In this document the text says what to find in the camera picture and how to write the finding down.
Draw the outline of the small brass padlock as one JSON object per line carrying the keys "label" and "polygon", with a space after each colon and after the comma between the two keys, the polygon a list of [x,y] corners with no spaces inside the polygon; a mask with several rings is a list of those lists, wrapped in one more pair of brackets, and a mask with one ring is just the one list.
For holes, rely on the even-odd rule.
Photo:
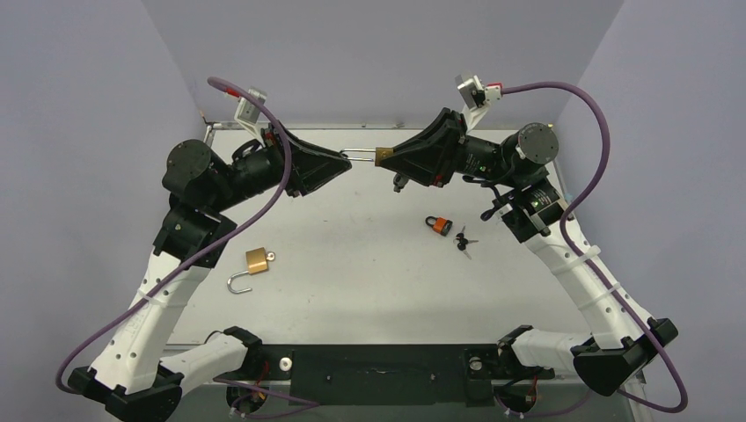
{"label": "small brass padlock", "polygon": [[340,154],[351,162],[373,163],[380,166],[382,162],[392,155],[394,148],[346,148],[341,149]]}

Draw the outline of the orange round padlock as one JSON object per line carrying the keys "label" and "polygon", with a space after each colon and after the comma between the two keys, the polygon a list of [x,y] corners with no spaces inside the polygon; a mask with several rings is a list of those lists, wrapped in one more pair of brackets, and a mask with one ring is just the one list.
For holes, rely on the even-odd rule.
{"label": "orange round padlock", "polygon": [[453,221],[444,217],[428,216],[425,224],[440,236],[447,236],[453,226]]}

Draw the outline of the black headed key bunch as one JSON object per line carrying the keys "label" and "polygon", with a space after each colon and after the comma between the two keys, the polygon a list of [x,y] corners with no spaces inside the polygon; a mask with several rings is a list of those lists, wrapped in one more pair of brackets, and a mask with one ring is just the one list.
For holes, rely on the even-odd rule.
{"label": "black headed key bunch", "polygon": [[454,245],[457,247],[459,251],[461,251],[469,260],[472,260],[472,256],[469,253],[468,245],[469,244],[475,244],[478,242],[478,240],[471,240],[465,236],[465,229],[466,226],[463,226],[455,235],[455,238],[453,240]]}

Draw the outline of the large brass padlock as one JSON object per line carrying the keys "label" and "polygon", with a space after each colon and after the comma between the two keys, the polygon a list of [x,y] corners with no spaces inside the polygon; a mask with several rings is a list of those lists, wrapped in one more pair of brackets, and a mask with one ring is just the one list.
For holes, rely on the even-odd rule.
{"label": "large brass padlock", "polygon": [[276,253],[274,251],[268,251],[266,248],[261,247],[247,251],[245,253],[246,269],[232,274],[226,280],[226,287],[228,291],[233,295],[242,295],[251,293],[252,287],[237,287],[237,279],[243,277],[252,277],[254,275],[265,273],[269,270],[269,264],[276,260]]}

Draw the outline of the small black keys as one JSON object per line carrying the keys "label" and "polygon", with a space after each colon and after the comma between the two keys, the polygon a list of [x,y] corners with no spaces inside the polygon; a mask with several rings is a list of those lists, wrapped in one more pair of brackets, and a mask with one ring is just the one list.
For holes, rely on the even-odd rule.
{"label": "small black keys", "polygon": [[403,189],[405,188],[405,186],[407,185],[408,182],[409,182],[409,178],[408,177],[406,177],[406,176],[404,176],[404,175],[402,175],[400,173],[396,173],[395,176],[394,176],[394,178],[393,178],[393,181],[392,181],[392,183],[393,183],[393,191],[395,193],[401,193],[403,191]]}

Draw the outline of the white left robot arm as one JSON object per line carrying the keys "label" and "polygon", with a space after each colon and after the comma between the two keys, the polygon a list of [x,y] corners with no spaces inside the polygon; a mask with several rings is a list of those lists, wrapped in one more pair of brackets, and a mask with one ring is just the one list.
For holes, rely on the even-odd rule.
{"label": "white left robot arm", "polygon": [[221,257],[237,224],[225,211],[265,191],[304,196],[343,172],[341,153],[302,141],[270,125],[224,161],[200,140],[177,144],[162,183],[170,209],[158,231],[143,280],[113,337],[68,385],[103,404],[121,421],[165,421],[193,389],[235,372],[251,378],[262,366],[261,341],[230,327],[186,352],[164,350],[197,287]]}

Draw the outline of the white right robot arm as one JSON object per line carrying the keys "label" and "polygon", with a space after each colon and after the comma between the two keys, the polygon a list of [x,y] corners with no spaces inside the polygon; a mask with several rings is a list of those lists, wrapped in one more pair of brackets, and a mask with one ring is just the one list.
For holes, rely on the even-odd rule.
{"label": "white right robot arm", "polygon": [[589,332],[521,326],[501,339],[497,366],[507,375],[527,367],[577,375],[608,397],[669,344],[677,328],[651,316],[613,277],[599,275],[599,249],[577,221],[565,217],[567,202],[548,178],[547,165],[558,151],[558,138],[546,124],[530,123],[502,142],[490,142],[469,135],[465,117],[446,108],[415,137],[378,149],[375,163],[395,173],[396,186],[408,180],[442,187],[458,174],[484,187],[505,187],[494,199],[494,214],[550,270]]}

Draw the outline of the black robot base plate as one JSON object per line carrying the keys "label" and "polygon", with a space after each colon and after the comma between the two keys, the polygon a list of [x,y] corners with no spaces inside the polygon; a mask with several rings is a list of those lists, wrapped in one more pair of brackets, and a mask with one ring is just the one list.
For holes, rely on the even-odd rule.
{"label": "black robot base plate", "polygon": [[322,405],[489,406],[514,380],[551,380],[551,369],[502,358],[495,344],[263,345],[231,381],[288,382],[290,394]]}

